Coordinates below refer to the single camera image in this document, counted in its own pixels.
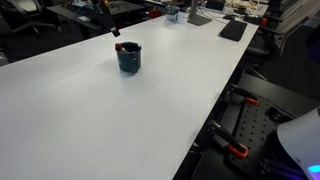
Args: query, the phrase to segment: black cable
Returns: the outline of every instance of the black cable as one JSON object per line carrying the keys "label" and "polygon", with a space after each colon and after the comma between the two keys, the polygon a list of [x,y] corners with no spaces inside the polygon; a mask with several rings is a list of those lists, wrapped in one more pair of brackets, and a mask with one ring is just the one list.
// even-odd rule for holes
{"label": "black cable", "polygon": [[217,22],[219,22],[219,23],[222,23],[222,24],[227,24],[227,23],[225,23],[225,22],[219,21],[219,20],[217,20],[217,19],[215,19],[215,18],[212,18],[212,17],[210,17],[210,16],[206,16],[206,15],[203,13],[203,11],[202,11],[201,8],[199,8],[199,10],[201,11],[201,14],[202,14],[203,16],[205,16],[206,18],[215,20],[215,21],[217,21]]}
{"label": "black cable", "polygon": [[223,18],[223,17],[218,17],[218,16],[212,16],[208,11],[204,11],[204,12],[206,12],[212,18]]}
{"label": "black cable", "polygon": [[212,16],[210,13],[208,13],[210,17],[213,17],[213,18],[222,18],[222,17],[217,17],[217,16]]}

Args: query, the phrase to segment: desk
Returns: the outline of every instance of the desk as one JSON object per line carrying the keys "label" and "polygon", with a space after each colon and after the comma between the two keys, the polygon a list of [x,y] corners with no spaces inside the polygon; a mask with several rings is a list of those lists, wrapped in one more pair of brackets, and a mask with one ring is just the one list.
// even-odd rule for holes
{"label": "desk", "polygon": [[257,10],[249,9],[248,11],[253,15],[263,16],[264,13],[267,11],[267,9],[268,9],[268,6],[259,4],[257,5]]}
{"label": "desk", "polygon": [[[1,67],[1,178],[172,179],[258,28],[224,26],[163,16]],[[142,45],[134,76],[123,41]]]}
{"label": "desk", "polygon": [[[110,10],[110,13],[112,16],[117,16],[120,14],[144,9],[143,6],[140,6],[137,4],[132,4],[129,2],[124,2],[124,1],[114,1],[114,2],[112,2],[112,4],[119,5],[117,10],[112,10],[112,9]],[[82,36],[84,39],[90,38],[90,33],[89,33],[88,28],[93,29],[93,30],[100,29],[100,25],[98,25],[96,23],[84,22],[79,19],[79,17],[84,16],[84,15],[78,14],[78,13],[76,13],[72,10],[66,9],[66,8],[62,8],[59,5],[47,7],[46,9],[48,9],[49,11],[51,11],[53,13],[56,13],[57,15],[60,15],[60,16],[66,17],[68,19],[71,19],[73,21],[76,21],[80,25],[80,30],[81,30],[81,33],[82,33]]]}
{"label": "desk", "polygon": [[270,0],[259,0],[261,4],[269,4]]}
{"label": "desk", "polygon": [[144,6],[153,8],[156,7],[162,13],[165,13],[166,5],[162,4],[161,2],[153,1],[153,0],[141,0],[140,1]]}
{"label": "desk", "polygon": [[[297,93],[248,74],[244,74],[241,78],[239,87],[288,107],[295,111],[298,116],[305,114],[320,105],[320,102],[303,97]],[[229,132],[232,132],[234,129],[240,108],[239,105],[229,104],[226,110],[221,125],[228,129]],[[227,166],[227,164],[224,163],[224,154],[221,147],[226,145],[227,143],[225,141],[221,142],[215,137],[215,141],[213,141],[203,155],[192,180],[212,180],[216,177],[219,177],[219,179],[248,179],[247,176],[242,176],[240,173],[237,173],[238,171],[234,171],[232,167]]]}

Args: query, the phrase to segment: white table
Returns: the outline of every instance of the white table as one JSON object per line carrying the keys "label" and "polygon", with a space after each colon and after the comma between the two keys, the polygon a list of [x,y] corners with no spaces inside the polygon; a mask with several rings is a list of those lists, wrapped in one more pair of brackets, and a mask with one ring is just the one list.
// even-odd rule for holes
{"label": "white table", "polygon": [[[1,179],[172,179],[257,29],[224,26],[160,17],[1,67]],[[122,41],[142,45],[134,76]]]}
{"label": "white table", "polygon": [[265,14],[265,12],[267,11],[267,9],[268,9],[268,6],[266,6],[264,4],[259,4],[259,5],[256,5],[256,6],[257,6],[257,10],[252,10],[252,9],[248,10],[253,15],[263,16]]}
{"label": "white table", "polygon": [[262,3],[262,4],[269,4],[270,0],[259,0],[259,3]]}
{"label": "white table", "polygon": [[153,0],[143,0],[144,2],[148,2],[150,4],[154,4],[154,5],[160,5],[160,6],[165,6],[164,4],[162,4],[160,1],[153,1]]}

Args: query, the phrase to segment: orange clamp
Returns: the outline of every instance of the orange clamp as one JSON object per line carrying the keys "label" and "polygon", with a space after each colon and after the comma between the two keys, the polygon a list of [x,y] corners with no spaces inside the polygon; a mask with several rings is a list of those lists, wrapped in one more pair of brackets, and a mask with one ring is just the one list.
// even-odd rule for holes
{"label": "orange clamp", "polygon": [[238,151],[238,150],[237,150],[236,148],[234,148],[231,144],[228,144],[228,150],[229,150],[232,154],[234,154],[235,156],[237,156],[238,158],[243,159],[243,158],[247,157],[249,150],[248,150],[248,148],[247,148],[246,146],[244,146],[243,144],[241,144],[241,143],[239,143],[239,144],[240,144],[240,145],[243,147],[243,149],[245,150],[244,153]]}
{"label": "orange clamp", "polygon": [[265,27],[267,25],[267,23],[268,23],[268,19],[262,18],[260,26]]}
{"label": "orange clamp", "polygon": [[259,100],[254,100],[254,99],[251,99],[251,98],[244,98],[244,101],[247,102],[247,103],[253,104],[253,105],[257,105],[257,104],[260,103]]}

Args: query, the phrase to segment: office chair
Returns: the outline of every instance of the office chair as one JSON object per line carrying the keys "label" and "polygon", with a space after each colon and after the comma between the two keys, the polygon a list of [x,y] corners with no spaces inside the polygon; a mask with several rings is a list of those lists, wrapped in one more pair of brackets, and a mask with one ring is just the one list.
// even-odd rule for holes
{"label": "office chair", "polygon": [[313,17],[319,9],[320,1],[308,0],[284,21],[279,22],[276,28],[260,27],[245,52],[247,61],[254,63],[248,65],[245,70],[267,80],[255,70],[255,67],[267,60],[279,59],[289,36],[302,25],[302,22]]}
{"label": "office chair", "polygon": [[44,6],[41,4],[38,0],[0,0],[2,12],[7,13],[8,15],[18,15],[27,20],[26,24],[12,31],[14,34],[28,27],[32,27],[37,36],[39,36],[40,33],[36,26],[56,28],[53,24],[40,23],[31,19],[32,17],[40,16],[42,14]]}
{"label": "office chair", "polygon": [[271,23],[274,23],[275,25],[278,22],[282,22],[285,19],[287,19],[289,16],[291,16],[294,12],[296,12],[298,9],[300,9],[305,3],[307,3],[309,0],[298,0],[295,1],[295,3],[291,4],[285,11],[282,13],[274,13],[274,12],[269,12],[263,15],[264,18],[268,19],[268,24],[270,25]]}
{"label": "office chair", "polygon": [[300,0],[282,0],[282,1],[274,0],[274,1],[270,1],[267,12],[271,12],[273,14],[277,13],[277,14],[281,15],[283,12],[285,12],[287,9],[289,9],[291,6],[293,6],[298,1],[300,1]]}

